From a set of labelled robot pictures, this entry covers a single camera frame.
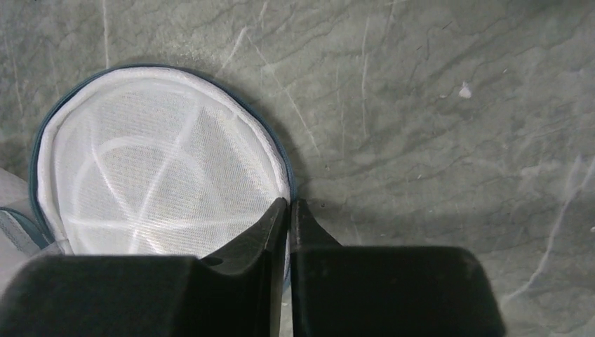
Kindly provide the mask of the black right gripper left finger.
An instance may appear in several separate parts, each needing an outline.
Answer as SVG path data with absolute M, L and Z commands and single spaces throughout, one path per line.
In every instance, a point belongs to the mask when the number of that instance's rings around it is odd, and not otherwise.
M 288 205 L 204 258 L 44 256 L 1 299 L 2 336 L 278 336 Z

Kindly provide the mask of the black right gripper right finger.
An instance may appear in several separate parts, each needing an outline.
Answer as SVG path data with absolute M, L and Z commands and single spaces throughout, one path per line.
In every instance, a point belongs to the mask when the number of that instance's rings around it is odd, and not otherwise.
M 292 205 L 295 336 L 504 336 L 477 258 L 454 246 L 343 246 Z

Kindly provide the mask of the white mesh blue zip laundry bag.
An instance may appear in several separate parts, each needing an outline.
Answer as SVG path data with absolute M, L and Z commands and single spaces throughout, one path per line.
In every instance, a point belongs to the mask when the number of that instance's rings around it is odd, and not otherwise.
M 297 196 L 261 114 L 200 72 L 113 67 L 64 94 L 28 178 L 1 172 L 1 286 L 45 253 L 203 258 Z

